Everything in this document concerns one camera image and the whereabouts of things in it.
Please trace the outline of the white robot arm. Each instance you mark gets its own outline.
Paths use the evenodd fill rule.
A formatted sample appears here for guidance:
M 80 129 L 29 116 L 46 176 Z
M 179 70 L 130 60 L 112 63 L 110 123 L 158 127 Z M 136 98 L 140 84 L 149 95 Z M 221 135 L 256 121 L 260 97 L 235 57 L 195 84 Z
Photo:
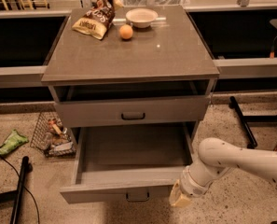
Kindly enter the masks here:
M 218 138 L 206 138 L 196 159 L 185 167 L 169 197 L 172 207 L 185 207 L 232 169 L 240 169 L 277 185 L 277 151 L 236 147 Z

